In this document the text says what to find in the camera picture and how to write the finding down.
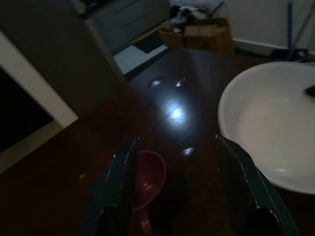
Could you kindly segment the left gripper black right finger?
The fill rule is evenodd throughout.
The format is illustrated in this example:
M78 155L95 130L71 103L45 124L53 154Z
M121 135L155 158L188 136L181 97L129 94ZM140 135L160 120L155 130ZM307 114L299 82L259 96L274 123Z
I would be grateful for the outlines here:
M220 178L234 236L297 236L276 188L237 143L216 136Z

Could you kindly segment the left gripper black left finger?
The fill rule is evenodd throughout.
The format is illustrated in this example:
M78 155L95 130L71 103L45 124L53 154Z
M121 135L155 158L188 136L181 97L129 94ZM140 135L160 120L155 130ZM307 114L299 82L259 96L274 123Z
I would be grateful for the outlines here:
M123 144L91 188L80 236L127 236L135 194L139 139Z

